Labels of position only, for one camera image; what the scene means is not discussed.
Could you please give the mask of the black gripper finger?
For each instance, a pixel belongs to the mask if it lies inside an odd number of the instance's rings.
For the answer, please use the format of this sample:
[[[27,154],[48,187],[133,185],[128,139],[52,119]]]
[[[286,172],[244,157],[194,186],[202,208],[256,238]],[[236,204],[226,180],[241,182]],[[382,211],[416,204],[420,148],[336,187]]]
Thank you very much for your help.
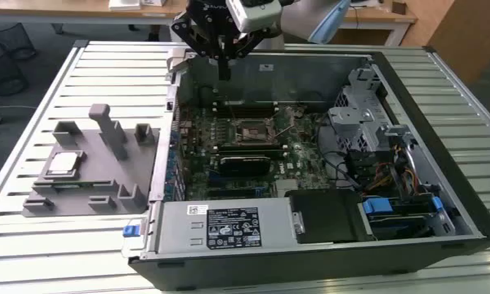
[[[225,80],[232,77],[230,63],[233,60],[245,58],[254,47],[269,37],[269,29],[245,33],[242,37],[225,36]]]
[[[172,30],[200,56],[208,57],[217,66],[218,79],[225,79],[225,55],[218,37],[205,32],[182,12],[172,22]]]

